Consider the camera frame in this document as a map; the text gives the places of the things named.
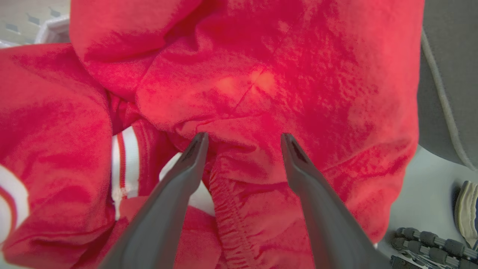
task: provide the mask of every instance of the gray cushion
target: gray cushion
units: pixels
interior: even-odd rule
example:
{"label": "gray cushion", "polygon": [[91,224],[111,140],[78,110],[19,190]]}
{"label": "gray cushion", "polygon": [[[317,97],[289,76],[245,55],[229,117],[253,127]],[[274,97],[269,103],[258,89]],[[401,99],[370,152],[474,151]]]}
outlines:
{"label": "gray cushion", "polygon": [[420,144],[478,168],[478,1],[425,3],[418,107]]}

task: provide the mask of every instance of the red clothing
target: red clothing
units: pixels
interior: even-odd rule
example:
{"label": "red clothing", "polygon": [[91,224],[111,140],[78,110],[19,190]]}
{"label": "red clothing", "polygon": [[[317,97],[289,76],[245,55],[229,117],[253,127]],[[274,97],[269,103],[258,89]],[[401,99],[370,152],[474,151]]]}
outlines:
{"label": "red clothing", "polygon": [[313,268],[283,132],[378,242],[418,142],[423,4],[73,0],[71,44],[0,51],[3,258],[95,268],[197,132],[215,217],[188,208],[176,268]]}

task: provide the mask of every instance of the shoe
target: shoe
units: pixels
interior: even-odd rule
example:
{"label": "shoe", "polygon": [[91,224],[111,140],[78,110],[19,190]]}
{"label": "shoe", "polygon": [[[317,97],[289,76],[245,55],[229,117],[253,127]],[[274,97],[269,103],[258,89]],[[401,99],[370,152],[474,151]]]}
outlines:
{"label": "shoe", "polygon": [[455,226],[468,246],[478,249],[478,184],[465,181],[455,204]]}

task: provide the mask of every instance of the white stripe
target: white stripe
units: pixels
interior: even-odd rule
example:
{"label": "white stripe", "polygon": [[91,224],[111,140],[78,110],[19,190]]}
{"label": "white stripe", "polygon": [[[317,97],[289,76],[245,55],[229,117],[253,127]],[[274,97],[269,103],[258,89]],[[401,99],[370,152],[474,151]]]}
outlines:
{"label": "white stripe", "polygon": [[120,218],[120,203],[123,198],[123,192],[120,188],[120,147],[118,145],[118,137],[113,136],[112,149],[111,149],[111,198],[115,203],[115,219]]}
{"label": "white stripe", "polygon": [[[182,153],[177,153],[176,155],[174,155],[166,163],[163,169],[161,169],[161,172],[159,172],[159,181],[163,180],[166,174],[173,168],[173,166],[181,157],[181,154]],[[192,207],[196,207],[197,209],[206,212],[213,217],[216,216],[216,213],[214,212],[214,203],[212,201],[211,194],[207,190],[202,180],[199,183],[199,187],[197,188],[197,190],[189,197],[188,204]]]}
{"label": "white stripe", "polygon": [[7,201],[0,196],[0,244],[7,239],[11,228],[11,210]]}
{"label": "white stripe", "polygon": [[17,210],[17,222],[15,228],[30,214],[28,205],[28,191],[25,185],[8,169],[0,165],[0,188],[4,189],[15,202]]}
{"label": "white stripe", "polygon": [[140,152],[138,139],[134,133],[133,126],[123,131],[124,149],[126,155],[125,188],[128,198],[138,196],[140,178]]}
{"label": "white stripe", "polygon": [[1,251],[2,245],[0,244],[0,268],[1,269],[30,269],[30,267],[23,267],[18,265],[13,265],[5,261],[3,252]]}

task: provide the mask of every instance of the floor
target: floor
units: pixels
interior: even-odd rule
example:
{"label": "floor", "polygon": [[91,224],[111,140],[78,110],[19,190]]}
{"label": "floor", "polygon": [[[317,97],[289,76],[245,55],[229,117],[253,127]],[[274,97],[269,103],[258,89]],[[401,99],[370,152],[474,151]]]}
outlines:
{"label": "floor", "polygon": [[419,147],[407,167],[402,191],[391,207],[388,233],[378,249],[388,257],[403,258],[389,244],[392,233],[400,227],[465,243],[453,220],[454,200],[465,180],[478,183],[478,174]]}

